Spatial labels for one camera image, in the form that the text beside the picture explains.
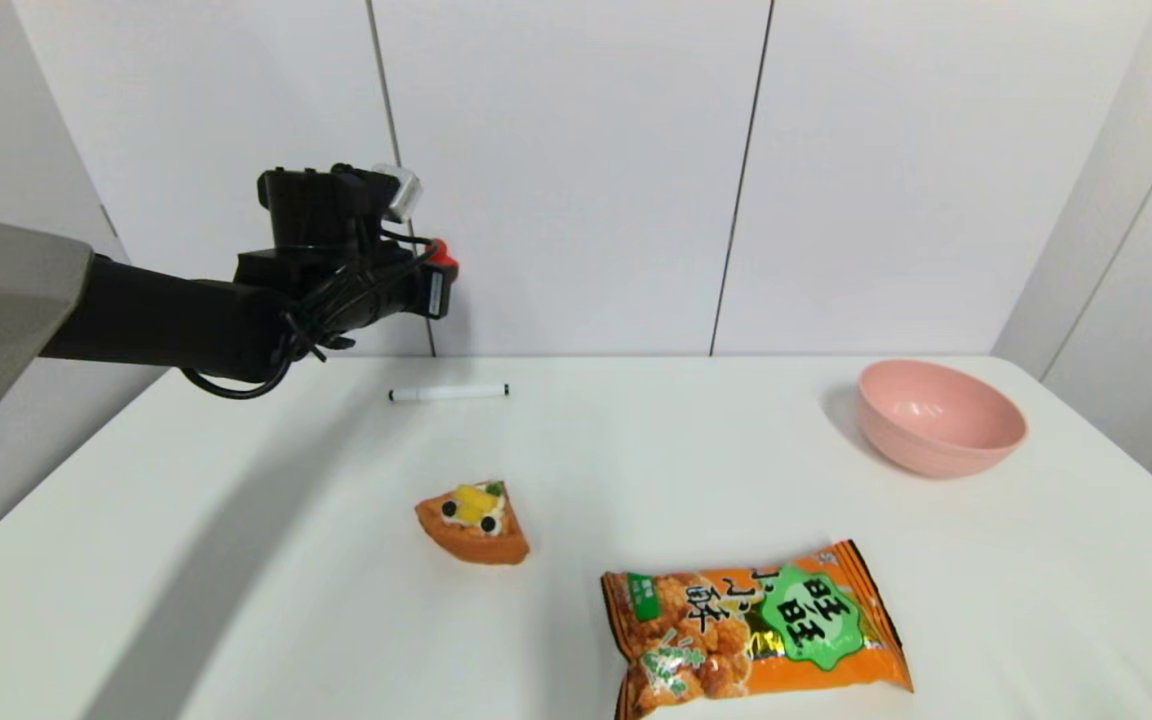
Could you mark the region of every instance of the white marker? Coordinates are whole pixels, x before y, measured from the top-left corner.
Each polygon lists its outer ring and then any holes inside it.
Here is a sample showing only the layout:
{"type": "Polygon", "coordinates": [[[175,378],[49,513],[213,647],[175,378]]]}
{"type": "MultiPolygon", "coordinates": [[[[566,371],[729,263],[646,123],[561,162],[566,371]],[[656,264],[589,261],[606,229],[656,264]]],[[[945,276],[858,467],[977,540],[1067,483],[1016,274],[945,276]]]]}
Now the white marker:
{"type": "Polygon", "coordinates": [[[509,384],[495,386],[435,386],[396,387],[389,391],[393,402],[419,402],[422,400],[465,400],[465,397],[508,397],[509,384]]]}

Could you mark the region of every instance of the pink bowl rim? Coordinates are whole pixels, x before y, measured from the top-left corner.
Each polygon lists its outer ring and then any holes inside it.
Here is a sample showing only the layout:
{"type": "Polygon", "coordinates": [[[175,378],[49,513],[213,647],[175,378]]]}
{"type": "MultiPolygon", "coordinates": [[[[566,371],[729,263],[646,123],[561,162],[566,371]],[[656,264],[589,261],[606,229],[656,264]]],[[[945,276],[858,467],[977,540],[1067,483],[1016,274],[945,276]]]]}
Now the pink bowl rim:
{"type": "Polygon", "coordinates": [[[880,359],[877,363],[866,365],[865,369],[861,371],[861,379],[856,382],[856,388],[858,388],[861,397],[864,397],[865,406],[869,406],[870,409],[873,409],[874,414],[882,416],[882,419],[890,423],[893,427],[900,430],[901,433],[904,433],[905,435],[916,439],[916,441],[927,444],[929,446],[932,447],[937,447],[939,450],[952,450],[955,452],[955,454],[960,454],[961,452],[971,452],[972,454],[996,454],[996,452],[1003,452],[1005,454],[1007,454],[1007,452],[1016,450],[1016,448],[1020,447],[1020,444],[1025,442],[1025,438],[1029,438],[1029,418],[1025,418],[1025,411],[1021,410],[1020,406],[1015,404],[1015,401],[1011,401],[1010,397],[1007,397],[1005,392],[1001,392],[1001,389],[993,387],[992,384],[985,382],[980,378],[975,377],[973,374],[970,373],[965,373],[963,372],[963,370],[958,370],[956,367],[942,365],[940,363],[931,363],[931,361],[927,359],[914,359],[914,357],[890,357],[889,359],[880,359]],[[1020,438],[1016,438],[1016,442],[1011,445],[1000,445],[998,447],[972,447],[965,445],[954,445],[953,442],[946,442],[942,441],[942,439],[935,439],[933,437],[915,433],[914,430],[907,429],[905,425],[902,425],[900,423],[900,420],[892,418],[892,416],[887,414],[887,411],[884,410],[881,407],[879,407],[869,396],[869,393],[865,392],[865,377],[869,376],[870,370],[878,369],[878,366],[881,365],[893,365],[893,364],[927,365],[931,367],[935,367],[937,370],[946,370],[946,372],[948,373],[964,377],[965,379],[969,379],[969,381],[982,384],[982,386],[988,388],[991,392],[995,393],[995,395],[1001,397],[1006,402],[1006,404],[1010,406],[1011,409],[1016,411],[1016,415],[1020,416],[1020,425],[1021,425],[1020,438]]]}

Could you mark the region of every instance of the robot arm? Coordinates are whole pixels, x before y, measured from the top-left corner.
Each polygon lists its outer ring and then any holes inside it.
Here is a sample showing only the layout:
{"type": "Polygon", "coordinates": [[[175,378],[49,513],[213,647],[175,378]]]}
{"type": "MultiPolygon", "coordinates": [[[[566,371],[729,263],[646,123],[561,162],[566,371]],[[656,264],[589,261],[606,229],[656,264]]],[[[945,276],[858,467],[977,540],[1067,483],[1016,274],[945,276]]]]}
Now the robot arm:
{"type": "Polygon", "coordinates": [[[221,397],[257,397],[320,347],[387,314],[447,314],[458,265],[442,241],[399,236],[420,181],[400,168],[275,168],[257,181],[274,249],[244,252],[233,282],[185,281],[97,256],[77,306],[41,356],[184,370],[221,397]],[[407,250],[399,241],[416,243],[407,250]],[[229,389],[210,377],[259,382],[229,389]]]}

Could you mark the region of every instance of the cake slice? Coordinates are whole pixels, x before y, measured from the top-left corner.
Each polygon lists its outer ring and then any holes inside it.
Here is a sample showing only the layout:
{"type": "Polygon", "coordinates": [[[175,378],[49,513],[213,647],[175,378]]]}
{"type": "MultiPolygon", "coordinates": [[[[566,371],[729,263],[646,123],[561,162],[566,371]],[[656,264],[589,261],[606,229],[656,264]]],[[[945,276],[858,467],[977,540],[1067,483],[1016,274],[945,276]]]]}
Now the cake slice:
{"type": "Polygon", "coordinates": [[[517,564],[531,550],[502,480],[460,486],[416,506],[425,535],[457,560],[517,564]]]}

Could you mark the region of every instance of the white table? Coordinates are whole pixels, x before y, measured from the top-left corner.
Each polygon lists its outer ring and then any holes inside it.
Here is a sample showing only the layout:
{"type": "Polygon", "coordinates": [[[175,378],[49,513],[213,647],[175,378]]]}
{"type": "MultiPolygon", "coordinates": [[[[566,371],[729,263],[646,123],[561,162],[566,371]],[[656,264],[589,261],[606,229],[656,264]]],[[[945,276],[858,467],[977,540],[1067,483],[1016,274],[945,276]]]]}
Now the white table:
{"type": "Polygon", "coordinates": [[[861,441],[867,359],[308,361],[251,402],[168,374],[0,524],[0,719],[604,719],[623,661],[600,573],[847,537],[916,694],[660,719],[1152,717],[1152,478],[1018,369],[946,363],[1032,429],[950,482],[861,441]],[[385,400],[492,381],[511,396],[385,400]],[[411,510],[488,477],[531,541],[518,568],[453,560],[411,510]]]}

